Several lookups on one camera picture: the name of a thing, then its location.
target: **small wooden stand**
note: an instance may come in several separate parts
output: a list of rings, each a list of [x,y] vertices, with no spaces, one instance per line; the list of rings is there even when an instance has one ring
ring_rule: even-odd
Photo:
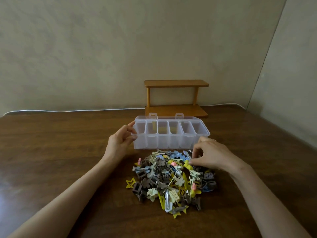
[[[203,80],[145,80],[147,88],[147,106],[145,107],[145,115],[149,113],[157,113],[158,116],[175,116],[176,113],[183,113],[184,116],[207,117],[208,114],[197,105],[199,87],[208,87],[209,84]],[[151,106],[151,88],[195,88],[193,104],[183,105],[162,105]]]

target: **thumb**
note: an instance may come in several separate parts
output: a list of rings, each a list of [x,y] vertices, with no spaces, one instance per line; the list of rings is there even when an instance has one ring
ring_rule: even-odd
[[[203,158],[196,158],[196,159],[191,159],[189,160],[189,164],[190,165],[194,165],[194,166],[203,166]]]
[[[125,141],[123,142],[123,144],[125,144],[126,146],[128,146],[128,145],[132,144],[132,142],[133,142],[134,140],[136,140],[136,139],[137,139],[137,136],[136,136],[136,135],[131,135],[131,136],[129,136],[129,137],[127,137],[127,138],[125,139]]]

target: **white cable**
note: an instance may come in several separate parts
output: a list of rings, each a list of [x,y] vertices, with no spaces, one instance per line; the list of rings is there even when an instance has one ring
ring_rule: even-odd
[[[209,107],[209,106],[219,106],[219,105],[238,105],[241,108],[240,104],[237,103],[221,103],[221,104],[212,104],[212,105],[204,105],[202,107]],[[35,110],[35,109],[28,109],[28,110],[15,110],[15,111],[9,111],[6,112],[3,116],[10,114],[10,113],[16,113],[16,112],[49,112],[49,113],[63,113],[63,112],[83,112],[83,111],[110,111],[110,110],[128,110],[128,109],[144,109],[144,108],[113,108],[113,109],[87,109],[87,110],[69,110],[69,111],[52,111],[52,110]]]

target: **plastic latch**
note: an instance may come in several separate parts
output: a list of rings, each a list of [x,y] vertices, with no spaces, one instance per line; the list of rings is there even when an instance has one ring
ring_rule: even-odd
[[[149,113],[149,119],[158,119],[157,113]]]
[[[184,114],[182,113],[175,114],[175,119],[184,119]]]

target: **forearm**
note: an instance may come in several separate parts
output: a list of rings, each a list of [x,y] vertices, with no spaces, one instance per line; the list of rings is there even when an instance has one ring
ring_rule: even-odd
[[[310,237],[249,165],[235,170],[231,176],[263,237]]]
[[[99,162],[10,237],[66,237],[97,188],[115,166],[113,160]]]

